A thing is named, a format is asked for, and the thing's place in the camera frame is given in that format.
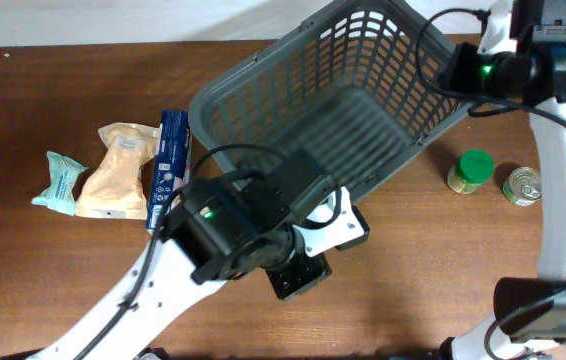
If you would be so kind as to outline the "blue carton box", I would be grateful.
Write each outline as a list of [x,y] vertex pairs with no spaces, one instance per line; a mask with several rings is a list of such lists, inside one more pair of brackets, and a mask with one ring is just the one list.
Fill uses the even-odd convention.
[[164,110],[154,157],[146,230],[152,233],[169,195],[189,181],[191,132],[185,110]]

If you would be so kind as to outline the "tan food pouch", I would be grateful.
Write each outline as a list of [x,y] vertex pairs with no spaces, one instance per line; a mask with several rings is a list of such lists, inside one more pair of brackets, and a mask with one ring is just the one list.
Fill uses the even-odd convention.
[[117,122],[100,128],[98,134],[107,152],[84,183],[75,215],[145,220],[148,210],[141,171],[156,155],[161,129]]

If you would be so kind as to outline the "grey plastic basket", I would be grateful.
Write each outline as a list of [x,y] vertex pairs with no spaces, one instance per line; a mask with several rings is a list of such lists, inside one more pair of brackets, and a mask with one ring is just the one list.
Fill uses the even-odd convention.
[[226,172],[304,149],[357,202],[466,116],[427,89],[452,52],[405,1],[334,1],[201,88],[190,128]]

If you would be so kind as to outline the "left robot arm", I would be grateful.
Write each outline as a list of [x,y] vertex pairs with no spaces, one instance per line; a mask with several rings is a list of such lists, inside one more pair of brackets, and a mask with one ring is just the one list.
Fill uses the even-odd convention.
[[328,278],[325,251],[365,242],[369,227],[310,154],[269,153],[269,170],[244,165],[174,190],[130,271],[61,338],[19,358],[157,359],[149,343],[230,281],[262,269],[287,301]]

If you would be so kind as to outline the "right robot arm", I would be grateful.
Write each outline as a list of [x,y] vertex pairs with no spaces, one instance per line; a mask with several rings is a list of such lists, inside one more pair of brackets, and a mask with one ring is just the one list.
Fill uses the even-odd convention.
[[441,95],[528,113],[540,160],[543,240],[534,278],[502,278],[493,312],[446,340],[443,359],[540,359],[566,345],[566,1],[498,1],[482,39],[461,44]]

